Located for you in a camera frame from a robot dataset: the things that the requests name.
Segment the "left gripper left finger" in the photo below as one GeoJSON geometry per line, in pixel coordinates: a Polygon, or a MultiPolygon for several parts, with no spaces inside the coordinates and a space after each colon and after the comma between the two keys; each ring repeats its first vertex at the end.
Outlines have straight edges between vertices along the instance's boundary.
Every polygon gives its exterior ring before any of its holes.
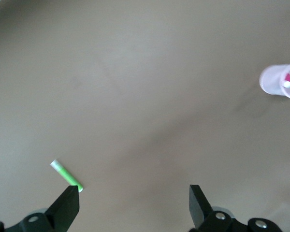
{"type": "Polygon", "coordinates": [[[66,232],[79,212],[78,186],[68,186],[44,213],[33,213],[0,232],[66,232]]]}

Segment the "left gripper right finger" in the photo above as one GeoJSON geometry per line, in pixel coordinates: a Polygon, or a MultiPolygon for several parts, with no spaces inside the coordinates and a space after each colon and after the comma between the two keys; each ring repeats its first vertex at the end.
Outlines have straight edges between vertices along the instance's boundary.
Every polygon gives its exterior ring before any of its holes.
{"type": "Polygon", "coordinates": [[[189,212],[194,224],[191,232],[280,232],[274,222],[251,218],[239,222],[233,213],[222,207],[212,207],[199,185],[189,187],[189,212]]]}

